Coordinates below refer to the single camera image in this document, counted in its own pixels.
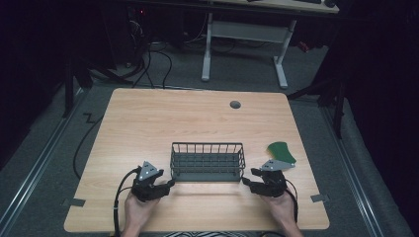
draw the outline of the gray wire basket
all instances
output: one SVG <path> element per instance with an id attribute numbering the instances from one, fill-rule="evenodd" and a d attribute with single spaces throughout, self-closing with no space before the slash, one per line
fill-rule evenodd
<path id="1" fill-rule="evenodd" d="M 172 143 L 176 182 L 239 182 L 245 167 L 242 143 Z"/>

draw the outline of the person's right hand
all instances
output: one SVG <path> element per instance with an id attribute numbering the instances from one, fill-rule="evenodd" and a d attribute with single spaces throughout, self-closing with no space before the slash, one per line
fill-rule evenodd
<path id="1" fill-rule="evenodd" d="M 270 207 L 272 216 L 280 224 L 287 237 L 300 237 L 301 231 L 294 220 L 293 214 L 293 199 L 290 194 L 284 192 L 279 197 L 265 197 L 260 198 Z"/>

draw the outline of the desk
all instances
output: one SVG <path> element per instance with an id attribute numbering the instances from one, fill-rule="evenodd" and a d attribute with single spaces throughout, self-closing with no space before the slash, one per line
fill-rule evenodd
<path id="1" fill-rule="evenodd" d="M 240 109 L 230 107 L 238 101 Z M 279 93 L 117 89 L 109 103 L 75 198 L 64 223 L 69 232 L 113 231 L 115 193 L 123 176 L 149 161 L 170 177 L 172 142 L 242 142 L 250 168 L 264 164 L 267 146 L 288 144 L 296 167 L 284 175 L 298 191 L 298 225 L 325 229 L 329 220 L 318 195 L 287 97 Z M 125 187 L 131 185 L 127 179 Z M 124 226 L 124 199 L 120 196 L 120 225 Z M 276 230 L 268 207 L 242 183 L 176 183 L 164 197 L 144 231 Z"/>
<path id="2" fill-rule="evenodd" d="M 248 2 L 247 0 L 213 0 L 211 3 L 229 3 L 239 4 L 248 7 L 266 7 L 266 8 L 278 8 L 278 9 L 289 9 L 294 11 L 309 11 L 317 13 L 333 13 L 339 12 L 339 9 L 335 6 L 329 8 L 321 4 L 305 3 L 293 0 L 264 0 Z M 230 23 L 225 21 L 213 21 L 212 13 L 209 13 L 208 27 L 207 27 L 207 46 L 204 56 L 203 65 L 203 81 L 210 79 L 210 44 L 212 37 L 232 38 L 238 40 L 258 40 L 281 43 L 282 47 L 279 50 L 278 55 L 274 56 L 274 65 L 277 71 L 278 80 L 280 87 L 283 89 L 288 88 L 286 75 L 283 68 L 283 60 L 287 52 L 291 37 L 293 36 L 293 30 L 296 24 L 296 20 L 293 19 L 288 27 L 271 27 L 271 26 L 260 26 L 252 24 L 240 24 Z"/>

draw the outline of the desk leg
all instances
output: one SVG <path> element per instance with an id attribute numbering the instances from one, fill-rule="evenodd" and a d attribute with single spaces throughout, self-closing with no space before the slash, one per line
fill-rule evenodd
<path id="1" fill-rule="evenodd" d="M 296 20 L 292 20 L 284 38 L 283 47 L 279 56 L 274 57 L 275 68 L 277 69 L 278 80 L 280 81 L 280 87 L 283 89 L 288 88 L 286 74 L 284 73 L 283 60 L 286 55 L 287 48 L 290 44 L 291 37 L 293 36 L 293 29 L 295 28 Z"/>
<path id="2" fill-rule="evenodd" d="M 204 65 L 203 65 L 203 81 L 208 81 L 210 79 L 210 40 L 212 37 L 212 13 L 209 13 L 209 22 L 207 26 L 207 47 L 206 54 L 204 55 Z"/>

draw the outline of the green sponge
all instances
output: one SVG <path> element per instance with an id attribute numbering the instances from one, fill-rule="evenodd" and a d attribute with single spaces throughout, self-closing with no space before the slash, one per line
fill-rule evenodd
<path id="1" fill-rule="evenodd" d="M 287 144 L 282 141 L 277 141 L 268 146 L 268 151 L 272 154 L 275 160 L 284 161 L 287 163 L 295 163 L 296 160 L 290 154 Z"/>

